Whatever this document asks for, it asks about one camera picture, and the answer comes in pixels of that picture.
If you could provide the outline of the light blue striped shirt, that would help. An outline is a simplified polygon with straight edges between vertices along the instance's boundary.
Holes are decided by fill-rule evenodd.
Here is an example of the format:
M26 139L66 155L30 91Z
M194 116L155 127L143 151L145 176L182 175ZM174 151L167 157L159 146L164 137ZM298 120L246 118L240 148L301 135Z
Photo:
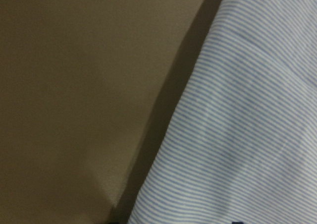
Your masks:
M317 221L317 0L222 0L131 224Z

